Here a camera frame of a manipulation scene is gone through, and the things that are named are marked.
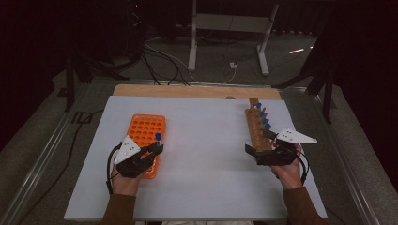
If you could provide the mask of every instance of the human hand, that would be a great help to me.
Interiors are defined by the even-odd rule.
[[[299,155],[301,152],[301,145],[299,145],[299,143],[295,143],[295,147],[296,150],[298,150]],[[281,181],[283,189],[294,189],[302,187],[298,159],[295,159],[290,165],[270,166],[270,168]]]
[[[125,177],[119,174],[116,166],[112,169],[112,190],[114,194],[135,196],[138,191],[138,185],[146,171],[135,178]]]

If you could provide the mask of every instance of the orange test tube rack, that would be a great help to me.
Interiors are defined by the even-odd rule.
[[[166,128],[166,119],[162,115],[155,114],[135,114],[131,118],[128,135],[137,143],[139,147],[149,146],[156,142],[155,135],[160,133],[161,142]],[[153,165],[146,171],[144,179],[155,178],[159,167],[160,155],[155,157]]]

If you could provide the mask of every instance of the metal stand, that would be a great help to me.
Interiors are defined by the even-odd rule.
[[[268,39],[271,33],[272,25],[275,20],[276,12],[278,11],[278,4],[272,8],[269,18],[261,17],[243,17],[231,15],[214,15],[201,14],[196,12],[196,0],[192,0],[192,25],[191,25],[191,50],[190,59],[188,62],[188,70],[195,71],[196,64],[196,29],[210,29],[210,30],[227,30],[227,31],[242,31],[263,33],[264,39],[261,45],[257,46],[258,60],[260,62],[261,73],[268,75],[268,65],[264,54]]]

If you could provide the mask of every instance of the black wall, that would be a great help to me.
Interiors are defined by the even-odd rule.
[[[303,67],[311,68],[323,58],[336,65],[335,84],[342,88],[395,189],[397,6],[394,1],[338,1]]]

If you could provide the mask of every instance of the table leg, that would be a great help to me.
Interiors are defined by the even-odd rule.
[[[263,74],[263,75],[269,75],[267,60],[266,60],[266,56],[264,54],[264,51],[266,49],[267,42],[268,42],[271,30],[272,30],[272,25],[273,25],[273,23],[275,21],[275,16],[276,16],[276,12],[278,11],[278,7],[279,7],[278,4],[275,4],[273,6],[271,14],[270,14],[269,19],[268,19],[266,32],[264,34],[263,43],[261,45],[257,46],[258,61],[260,63],[261,74]]]

